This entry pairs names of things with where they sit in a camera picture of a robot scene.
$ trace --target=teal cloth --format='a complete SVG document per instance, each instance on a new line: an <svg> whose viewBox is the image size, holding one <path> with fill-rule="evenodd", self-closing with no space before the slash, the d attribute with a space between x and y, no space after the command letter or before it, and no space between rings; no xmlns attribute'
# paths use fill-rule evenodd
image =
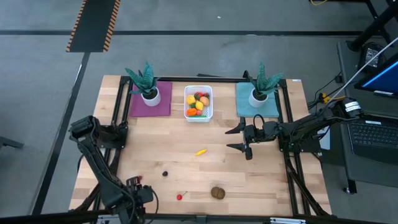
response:
<svg viewBox="0 0 398 224"><path fill-rule="evenodd" d="M249 104L249 95L253 89L253 84L244 82L236 84L236 111L238 116L253 117L260 114L265 118L278 118L278 108L276 107L275 93L268 95L269 99L260 108L254 108Z"/></svg>

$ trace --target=wooden tabletop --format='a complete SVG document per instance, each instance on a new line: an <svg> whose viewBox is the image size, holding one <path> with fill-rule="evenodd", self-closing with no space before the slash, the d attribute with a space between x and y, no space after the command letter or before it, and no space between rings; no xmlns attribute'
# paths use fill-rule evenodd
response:
<svg viewBox="0 0 398 224"><path fill-rule="evenodd" d="M101 124L110 124L120 76L106 75L99 90L94 111ZM213 89L213 117L209 123L188 123L184 118L184 88L187 85L210 85ZM308 115L302 83L287 80L294 119ZM151 185L159 196L159 213L212 215L292 215L283 155L277 141L251 144L253 159L226 147L241 143L241 134L224 134L239 123L236 115L235 83L173 82L170 116L128 118L129 132L118 169L126 179L142 175L142 184ZM282 111L285 111L280 91ZM201 156L194 153L207 149ZM301 153L306 185L327 212L328 196L319 162ZM169 175L163 177L163 171ZM70 208L79 206L97 181L82 159ZM210 195L212 187L222 187L226 197ZM302 211L299 190L297 201ZM185 194L181 201L178 194ZM145 204L155 212L155 201Z"/></svg>

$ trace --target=purple mat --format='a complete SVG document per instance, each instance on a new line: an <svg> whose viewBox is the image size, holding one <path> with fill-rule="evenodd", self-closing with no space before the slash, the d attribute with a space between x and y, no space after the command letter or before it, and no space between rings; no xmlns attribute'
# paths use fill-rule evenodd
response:
<svg viewBox="0 0 398 224"><path fill-rule="evenodd" d="M157 82L160 92L160 103L156 106L147 106L141 94L133 95L130 102L129 115L132 117L170 116L172 102L172 82Z"/></svg>

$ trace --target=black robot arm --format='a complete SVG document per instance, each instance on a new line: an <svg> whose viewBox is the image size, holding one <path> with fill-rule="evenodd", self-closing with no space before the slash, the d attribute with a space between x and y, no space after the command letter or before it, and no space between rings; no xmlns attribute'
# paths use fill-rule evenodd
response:
<svg viewBox="0 0 398 224"><path fill-rule="evenodd" d="M228 144L227 146L238 149L246 154L246 159L252 159L250 143L273 141L280 137L280 148L289 152L317 152L319 147L318 131L335 123L348 123L362 116L361 107L358 102L345 98L336 100L304 118L292 123L279 123L277 121L264 122L262 129L256 128L255 124L246 125L245 118L241 118L238 126L225 134L236 134L243 132L243 143Z"/></svg>
<svg viewBox="0 0 398 224"><path fill-rule="evenodd" d="M144 203L153 201L152 189L142 186L138 177L122 184L109 171L98 146L117 144L121 140L122 126L101 126L98 119L87 116L72 124L70 139L78 144L100 185L100 195L105 209L118 214L122 224L144 223Z"/></svg>

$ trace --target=succulent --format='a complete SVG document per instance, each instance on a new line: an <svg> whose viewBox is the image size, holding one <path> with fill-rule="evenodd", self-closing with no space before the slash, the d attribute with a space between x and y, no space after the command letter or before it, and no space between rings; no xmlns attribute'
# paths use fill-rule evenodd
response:
<svg viewBox="0 0 398 224"><path fill-rule="evenodd" d="M143 94L149 95L152 91L156 89L156 81L159 78L154 77L154 66L149 65L148 62L145 64L144 74L138 70L138 75L134 73L131 69L125 68L126 72L132 79L132 82L137 86L138 90L131 90L131 94Z"/></svg>
<svg viewBox="0 0 398 224"><path fill-rule="evenodd" d="M260 63L259 74L257 76L257 80L254 81L253 77L251 77L248 71L244 71L244 77L248 79L253 85L256 92L256 95L268 95L277 90L277 84L279 80L282 78L283 73L275 74L269 78L266 77L266 70L264 64Z"/></svg>

